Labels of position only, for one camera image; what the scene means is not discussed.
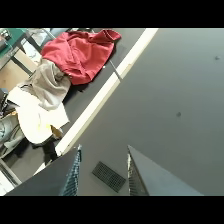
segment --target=red cloth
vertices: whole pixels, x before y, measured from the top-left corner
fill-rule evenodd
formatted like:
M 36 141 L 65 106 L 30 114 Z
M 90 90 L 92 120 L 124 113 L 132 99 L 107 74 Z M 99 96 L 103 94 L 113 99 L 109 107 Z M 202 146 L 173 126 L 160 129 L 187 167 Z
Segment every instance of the red cloth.
M 42 57 L 54 62 L 71 77 L 73 85 L 90 82 L 108 60 L 114 41 L 121 35 L 113 30 L 99 33 L 63 32 L 43 48 Z

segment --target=white cloth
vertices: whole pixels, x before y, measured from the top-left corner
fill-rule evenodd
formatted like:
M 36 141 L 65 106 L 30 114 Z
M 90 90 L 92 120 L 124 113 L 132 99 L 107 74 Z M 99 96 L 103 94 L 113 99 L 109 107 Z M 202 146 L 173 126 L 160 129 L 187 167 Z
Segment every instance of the white cloth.
M 40 100 L 19 87 L 13 88 L 8 95 L 8 100 L 17 104 L 18 120 L 26 138 L 40 144 L 51 135 L 51 125 L 59 129 L 69 122 L 64 105 L 61 103 L 55 110 L 47 111 L 39 106 Z

